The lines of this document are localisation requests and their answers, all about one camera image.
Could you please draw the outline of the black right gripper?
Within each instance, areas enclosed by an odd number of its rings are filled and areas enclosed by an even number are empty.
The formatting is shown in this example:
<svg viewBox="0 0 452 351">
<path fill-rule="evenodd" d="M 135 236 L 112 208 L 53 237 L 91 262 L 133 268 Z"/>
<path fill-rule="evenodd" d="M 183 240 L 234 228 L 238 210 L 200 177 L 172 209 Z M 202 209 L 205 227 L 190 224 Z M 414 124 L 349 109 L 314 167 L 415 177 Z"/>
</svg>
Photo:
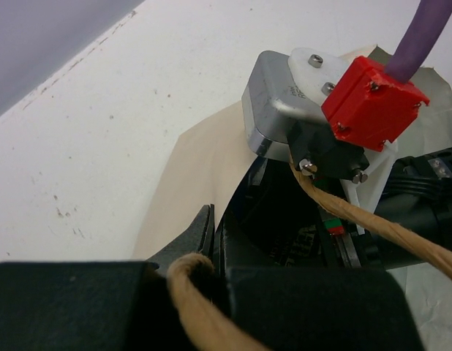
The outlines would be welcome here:
<svg viewBox="0 0 452 351">
<path fill-rule="evenodd" d="M 452 147 L 397 160 L 375 213 L 452 252 Z M 315 266 L 392 269 L 422 261 L 378 234 L 339 224 L 343 233 L 336 237 L 318 225 Z"/>
</svg>

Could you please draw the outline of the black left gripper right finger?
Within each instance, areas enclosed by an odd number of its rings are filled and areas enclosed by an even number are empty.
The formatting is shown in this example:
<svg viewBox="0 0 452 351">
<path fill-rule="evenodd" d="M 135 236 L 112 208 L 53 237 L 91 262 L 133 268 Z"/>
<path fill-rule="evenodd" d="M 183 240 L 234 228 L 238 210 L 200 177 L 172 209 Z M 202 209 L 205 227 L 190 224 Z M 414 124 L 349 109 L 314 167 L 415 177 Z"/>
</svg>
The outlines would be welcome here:
<svg viewBox="0 0 452 351">
<path fill-rule="evenodd" d="M 350 232 L 287 164 L 257 159 L 216 232 L 222 309 L 272 350 L 422 350 L 404 292 L 377 250 L 352 263 L 335 229 Z"/>
</svg>

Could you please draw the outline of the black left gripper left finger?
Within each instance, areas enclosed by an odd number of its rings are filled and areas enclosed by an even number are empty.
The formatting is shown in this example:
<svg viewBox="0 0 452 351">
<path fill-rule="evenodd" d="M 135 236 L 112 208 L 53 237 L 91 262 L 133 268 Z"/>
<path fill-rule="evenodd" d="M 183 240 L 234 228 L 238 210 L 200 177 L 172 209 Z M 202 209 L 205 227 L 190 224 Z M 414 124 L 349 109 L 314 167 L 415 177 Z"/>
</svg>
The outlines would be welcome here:
<svg viewBox="0 0 452 351">
<path fill-rule="evenodd" d="M 214 207 L 147 260 L 0 263 L 0 350 L 191 350 L 167 291 L 168 266 L 209 254 Z"/>
</svg>

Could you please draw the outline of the brown paper bag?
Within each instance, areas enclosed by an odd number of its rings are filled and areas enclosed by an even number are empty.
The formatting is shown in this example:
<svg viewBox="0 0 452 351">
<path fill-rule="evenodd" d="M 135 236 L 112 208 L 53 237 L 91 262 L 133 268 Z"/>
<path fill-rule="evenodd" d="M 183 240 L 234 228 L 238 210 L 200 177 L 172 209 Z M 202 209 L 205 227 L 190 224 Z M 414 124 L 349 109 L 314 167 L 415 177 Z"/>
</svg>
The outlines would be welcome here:
<svg viewBox="0 0 452 351">
<path fill-rule="evenodd" d="M 397 143 L 395 162 L 452 147 L 452 91 L 444 79 L 421 68 L 400 83 L 385 74 L 389 56 L 383 50 L 353 53 L 356 57 L 322 105 L 337 140 L 377 152 Z M 241 100 L 187 130 L 167 161 L 136 240 L 134 257 L 147 260 L 180 236 L 203 206 L 214 207 L 211 252 L 181 255 L 165 274 L 173 307 L 196 350 L 272 350 L 222 309 L 225 286 L 213 262 L 218 225 L 257 159 L 266 158 L 248 146 Z M 369 230 L 406 249 L 452 282 L 452 252 L 349 203 L 340 180 L 304 175 L 293 161 L 283 163 L 324 212 L 354 224 L 358 234 Z"/>
</svg>

